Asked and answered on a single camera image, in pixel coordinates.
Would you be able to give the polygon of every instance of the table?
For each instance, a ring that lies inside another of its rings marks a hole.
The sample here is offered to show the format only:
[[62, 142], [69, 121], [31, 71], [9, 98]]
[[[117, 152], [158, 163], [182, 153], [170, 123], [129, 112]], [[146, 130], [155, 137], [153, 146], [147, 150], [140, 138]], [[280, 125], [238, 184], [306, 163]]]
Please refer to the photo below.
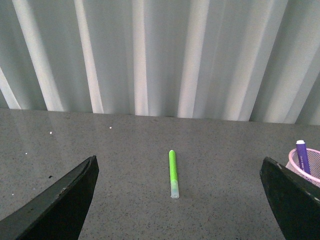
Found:
[[[259, 171], [320, 126], [0, 109], [0, 220], [96, 155], [80, 240], [283, 240]], [[179, 199], [170, 197], [176, 152]]]

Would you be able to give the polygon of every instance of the wire mesh cup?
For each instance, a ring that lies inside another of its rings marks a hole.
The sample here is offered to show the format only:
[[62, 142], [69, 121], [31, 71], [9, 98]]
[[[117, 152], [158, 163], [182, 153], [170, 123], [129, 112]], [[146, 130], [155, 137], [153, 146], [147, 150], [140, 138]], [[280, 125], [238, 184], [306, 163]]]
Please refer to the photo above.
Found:
[[285, 167], [320, 188], [320, 151], [307, 148], [306, 153], [311, 174], [306, 173], [300, 168], [296, 148], [289, 152], [289, 161]]

